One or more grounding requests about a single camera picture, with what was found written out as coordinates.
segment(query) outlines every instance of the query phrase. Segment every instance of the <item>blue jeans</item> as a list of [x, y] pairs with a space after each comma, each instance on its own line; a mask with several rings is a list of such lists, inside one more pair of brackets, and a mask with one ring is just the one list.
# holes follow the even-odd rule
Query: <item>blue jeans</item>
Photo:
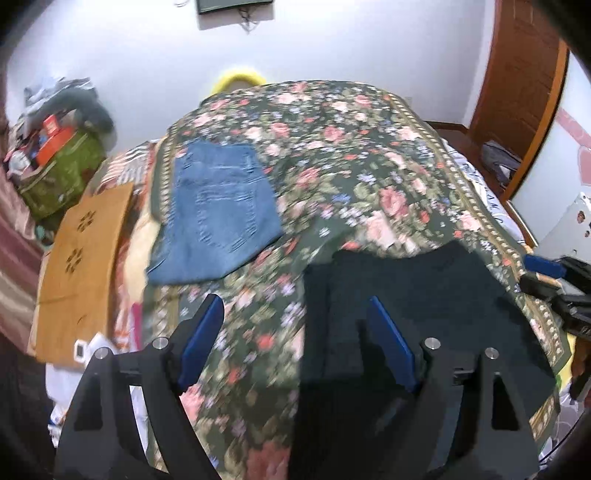
[[148, 282], [222, 278], [282, 235], [275, 194], [250, 145], [191, 142], [174, 164], [171, 216]]

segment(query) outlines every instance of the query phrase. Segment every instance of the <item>silver bolt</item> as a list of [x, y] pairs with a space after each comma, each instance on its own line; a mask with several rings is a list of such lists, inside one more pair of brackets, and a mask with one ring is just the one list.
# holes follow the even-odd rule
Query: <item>silver bolt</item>
[[158, 337], [158, 338], [156, 338], [156, 340], [154, 340], [152, 342], [152, 346], [156, 350], [162, 350], [163, 348], [166, 348], [167, 345], [168, 345], [168, 339], [166, 337]]
[[484, 354], [491, 360], [496, 360], [497, 358], [499, 358], [499, 351], [491, 346], [484, 350]]
[[441, 342], [436, 338], [429, 337], [425, 340], [425, 346], [429, 348], [429, 350], [437, 350], [439, 347], [441, 347]]
[[102, 360], [104, 357], [109, 355], [110, 351], [110, 348], [102, 346], [95, 352], [95, 357], [97, 357], [99, 360]]

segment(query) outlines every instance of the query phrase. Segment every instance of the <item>white wall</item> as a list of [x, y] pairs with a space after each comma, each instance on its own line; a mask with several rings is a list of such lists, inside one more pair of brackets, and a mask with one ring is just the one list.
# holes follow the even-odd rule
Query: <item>white wall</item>
[[[591, 132], [591, 83], [577, 58], [570, 54], [559, 107]], [[581, 191], [579, 144], [553, 122], [527, 177], [512, 200], [536, 240], [541, 242]]]
[[254, 15], [272, 18], [247, 34], [236, 11], [198, 19], [194, 0], [54, 0], [8, 63], [7, 114], [18, 118], [23, 88], [43, 76], [89, 76], [115, 120], [117, 149], [128, 148], [162, 136], [225, 70], [246, 66], [270, 82], [371, 83], [411, 96], [425, 120], [462, 123], [482, 70], [486, 5], [275, 0]]
[[470, 127], [472, 117], [474, 117], [474, 112], [476, 111], [476, 105], [478, 105], [480, 91], [484, 84], [486, 68], [488, 67], [488, 60], [491, 56], [492, 36], [495, 30], [495, 0], [483, 1], [485, 4], [485, 10], [482, 23], [482, 35], [480, 36], [480, 50], [478, 51], [478, 61], [476, 63], [474, 78], [472, 80], [472, 89], [470, 90], [470, 96], [468, 97], [466, 113], [464, 114], [462, 121], [462, 124], [466, 127]]

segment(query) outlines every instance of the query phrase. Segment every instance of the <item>floral bedspread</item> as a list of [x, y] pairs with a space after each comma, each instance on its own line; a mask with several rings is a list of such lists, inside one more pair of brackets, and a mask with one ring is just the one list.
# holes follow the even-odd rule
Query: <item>floral bedspread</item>
[[[522, 247], [483, 207], [440, 138], [397, 96], [348, 82], [266, 85], [218, 95], [176, 122], [158, 151], [152, 214], [167, 221], [174, 157], [207, 138], [248, 142], [277, 194], [285, 235], [219, 280], [148, 287], [144, 342], [170, 334], [205, 295], [225, 321], [198, 384], [181, 400], [223, 479], [285, 478], [303, 351], [302, 272], [341, 248], [406, 257], [456, 238], [480, 253], [512, 294], [555, 372], [570, 351], [553, 314], [520, 293]], [[556, 418], [551, 397], [531, 419]], [[154, 463], [165, 468], [152, 441]]]

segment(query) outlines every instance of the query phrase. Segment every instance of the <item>cardboard sheet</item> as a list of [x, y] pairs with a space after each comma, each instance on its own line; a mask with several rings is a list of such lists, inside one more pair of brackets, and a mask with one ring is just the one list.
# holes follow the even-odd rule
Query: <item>cardboard sheet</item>
[[121, 228], [133, 191], [126, 183], [69, 209], [60, 225], [39, 296], [37, 359], [82, 368], [76, 340], [111, 336], [110, 290]]

